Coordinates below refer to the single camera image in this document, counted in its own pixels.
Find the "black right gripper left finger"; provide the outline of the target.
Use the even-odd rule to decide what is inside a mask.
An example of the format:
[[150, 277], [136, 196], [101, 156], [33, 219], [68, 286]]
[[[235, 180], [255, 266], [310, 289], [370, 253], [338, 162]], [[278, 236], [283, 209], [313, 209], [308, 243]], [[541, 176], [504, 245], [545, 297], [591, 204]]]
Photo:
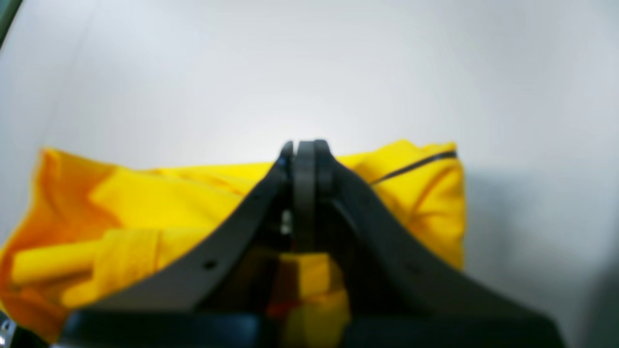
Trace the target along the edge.
[[314, 246], [316, 143], [288, 142], [266, 177], [188, 254], [72, 314], [58, 348], [263, 348], [282, 252]]

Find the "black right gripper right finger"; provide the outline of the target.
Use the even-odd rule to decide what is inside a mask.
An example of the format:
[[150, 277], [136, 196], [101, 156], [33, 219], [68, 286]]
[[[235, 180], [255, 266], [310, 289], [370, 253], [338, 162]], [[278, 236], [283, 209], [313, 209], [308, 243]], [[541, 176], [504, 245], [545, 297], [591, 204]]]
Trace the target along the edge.
[[346, 167], [314, 142], [314, 249], [342, 271], [346, 348], [563, 348], [541, 313], [462, 274], [455, 145], [398, 141]]

